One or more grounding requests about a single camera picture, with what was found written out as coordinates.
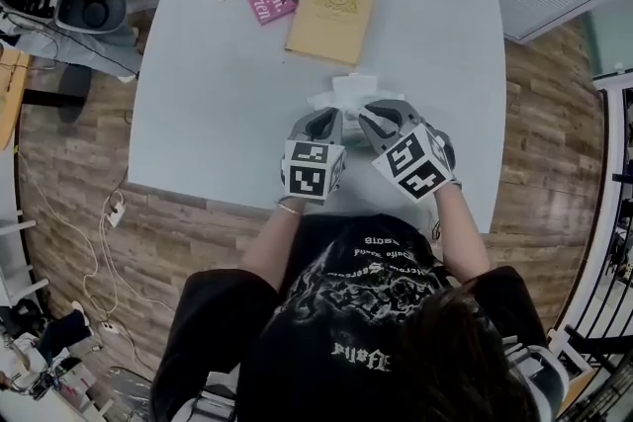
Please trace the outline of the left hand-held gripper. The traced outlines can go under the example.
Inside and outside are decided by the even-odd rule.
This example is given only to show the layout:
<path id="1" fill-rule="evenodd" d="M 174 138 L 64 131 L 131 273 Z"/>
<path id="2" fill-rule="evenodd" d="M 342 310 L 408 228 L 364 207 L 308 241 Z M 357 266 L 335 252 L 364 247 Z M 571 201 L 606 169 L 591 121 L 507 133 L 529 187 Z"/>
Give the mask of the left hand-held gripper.
<path id="1" fill-rule="evenodd" d="M 336 108 L 323 108 L 296 121 L 281 160 L 286 198 L 322 205 L 338 188 L 346 158 L 342 134 L 343 115 Z"/>

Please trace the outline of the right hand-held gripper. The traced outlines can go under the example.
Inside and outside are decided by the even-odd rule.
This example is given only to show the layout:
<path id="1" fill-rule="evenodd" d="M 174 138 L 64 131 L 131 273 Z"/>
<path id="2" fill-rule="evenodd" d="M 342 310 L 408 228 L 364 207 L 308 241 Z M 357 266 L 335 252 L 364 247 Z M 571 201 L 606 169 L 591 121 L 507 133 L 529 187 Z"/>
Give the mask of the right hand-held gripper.
<path id="1" fill-rule="evenodd" d="M 404 100 L 383 99 L 358 117 L 377 153 L 372 165 L 410 201 L 419 203 L 454 180 L 450 137 Z"/>

